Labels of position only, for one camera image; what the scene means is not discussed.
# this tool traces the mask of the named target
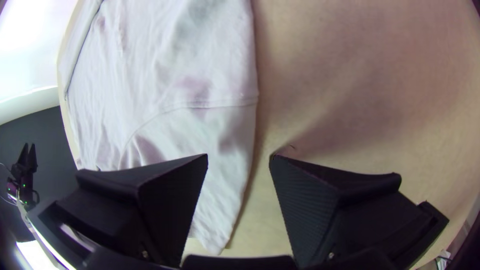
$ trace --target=stain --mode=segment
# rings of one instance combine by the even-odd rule
[[[204,102],[210,99],[210,82],[193,76],[185,76],[175,86],[186,89],[186,97],[191,102]]]
[[[96,20],[96,25],[98,26],[98,29],[100,29],[100,32],[105,32],[105,17],[98,17],[98,19]]]

